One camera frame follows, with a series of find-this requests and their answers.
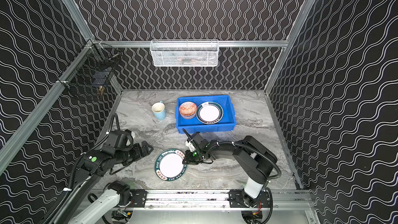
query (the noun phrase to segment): wavy wallpaper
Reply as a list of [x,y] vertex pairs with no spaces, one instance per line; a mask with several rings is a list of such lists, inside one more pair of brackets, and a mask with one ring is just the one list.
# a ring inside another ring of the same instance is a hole
[[304,0],[75,0],[97,40],[286,40]]
[[61,0],[0,0],[0,148],[85,44]]
[[74,161],[92,147],[116,94],[78,101],[67,90],[0,176],[0,224],[38,223],[55,203]]
[[270,94],[321,223],[398,223],[398,0],[316,0]]
[[115,74],[124,89],[262,90],[280,47],[220,48],[216,67],[155,67],[148,48],[127,48]]

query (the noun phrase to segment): mug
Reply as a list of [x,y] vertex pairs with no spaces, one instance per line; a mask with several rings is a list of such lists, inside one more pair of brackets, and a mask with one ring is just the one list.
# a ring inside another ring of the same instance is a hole
[[155,117],[160,121],[166,117],[166,109],[164,108],[164,104],[162,101],[153,104],[152,112],[153,115],[155,115]]

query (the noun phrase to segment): blue tray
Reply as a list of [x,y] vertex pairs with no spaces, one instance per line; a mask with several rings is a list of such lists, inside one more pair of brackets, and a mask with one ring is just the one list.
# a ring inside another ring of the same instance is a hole
[[[178,108],[180,105],[186,101],[191,101],[197,106],[203,102],[216,102],[220,104],[224,110],[224,115],[222,119],[216,124],[204,124],[200,122],[195,116],[192,119],[184,119],[181,117]],[[226,132],[232,131],[236,126],[235,119],[235,109],[234,105],[231,103],[231,98],[229,95],[212,95],[212,96],[196,96],[196,97],[180,97],[177,99],[176,107],[176,120],[177,129],[179,133],[184,133],[182,128],[184,128],[188,133],[192,134],[195,132]]]

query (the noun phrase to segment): bowl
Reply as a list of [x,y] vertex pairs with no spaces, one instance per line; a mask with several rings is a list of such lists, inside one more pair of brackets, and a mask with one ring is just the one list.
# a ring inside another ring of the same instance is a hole
[[186,101],[180,105],[178,111],[184,119],[191,119],[196,116],[196,104],[191,101]]

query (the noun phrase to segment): plate rim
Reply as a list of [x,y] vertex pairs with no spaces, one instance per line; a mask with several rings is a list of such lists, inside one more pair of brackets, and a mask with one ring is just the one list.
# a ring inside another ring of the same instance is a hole
[[[214,105],[215,107],[217,107],[217,108],[220,110],[220,116],[219,116],[216,120],[211,121],[211,122],[207,122],[207,121],[203,120],[203,119],[200,117],[199,111],[203,108],[202,105],[203,105],[204,103],[209,103],[209,104],[212,103],[212,105]],[[222,107],[221,107],[221,105],[220,105],[219,103],[213,102],[213,101],[203,102],[202,104],[200,104],[200,105],[197,107],[197,110],[196,110],[196,117],[197,117],[197,119],[198,119],[200,122],[204,123],[204,124],[216,124],[216,123],[218,123],[218,122],[222,119],[223,116],[224,116],[224,109],[222,109]]]
[[165,175],[162,174],[162,176],[165,177],[165,179],[163,179],[163,178],[157,173],[158,170],[160,171],[160,162],[162,161],[162,159],[163,159],[165,156],[167,156],[168,154],[170,154],[170,153],[178,154],[177,151],[178,151],[178,152],[181,152],[181,153],[185,156],[185,154],[184,154],[181,150],[179,150],[179,149],[177,149],[177,148],[170,148],[170,149],[166,149],[166,150],[162,151],[162,152],[158,155],[158,157],[156,158],[156,161],[155,161],[155,174],[158,176],[158,178],[162,179],[163,181],[175,181],[176,179],[182,177],[182,175],[184,175],[184,173],[185,173],[185,171],[186,171],[186,169],[187,169],[187,165],[186,165],[186,164],[183,164],[183,167],[182,167],[181,172],[178,173],[178,175],[175,176],[175,177],[166,177]]

